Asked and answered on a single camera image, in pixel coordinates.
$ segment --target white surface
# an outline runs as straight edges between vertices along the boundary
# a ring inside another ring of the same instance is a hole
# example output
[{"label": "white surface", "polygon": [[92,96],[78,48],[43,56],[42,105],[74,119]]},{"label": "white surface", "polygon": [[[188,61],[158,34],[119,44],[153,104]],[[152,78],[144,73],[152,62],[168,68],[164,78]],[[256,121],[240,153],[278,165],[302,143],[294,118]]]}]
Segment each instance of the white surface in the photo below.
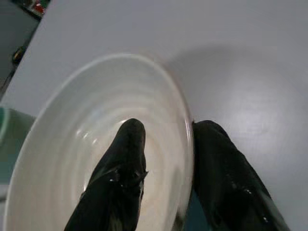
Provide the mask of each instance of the white surface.
[{"label": "white surface", "polygon": [[308,2],[53,0],[3,99],[37,115],[111,52],[161,57],[194,119],[230,134],[293,231],[308,227]]},{"label": "white surface", "polygon": [[170,231],[185,218],[193,179],[191,118],[172,78],[136,55],[96,60],[72,77],[20,151],[4,230],[63,230],[118,128],[136,118],[149,171],[136,230]]}]

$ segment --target green object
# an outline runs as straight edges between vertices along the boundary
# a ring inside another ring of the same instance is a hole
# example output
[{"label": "green object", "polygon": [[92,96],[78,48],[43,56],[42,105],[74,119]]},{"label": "green object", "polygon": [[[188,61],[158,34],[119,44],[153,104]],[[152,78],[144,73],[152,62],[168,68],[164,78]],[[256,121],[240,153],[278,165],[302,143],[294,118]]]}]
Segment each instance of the green object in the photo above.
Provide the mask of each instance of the green object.
[{"label": "green object", "polygon": [[34,118],[0,107],[0,184],[9,184],[14,165]]}]

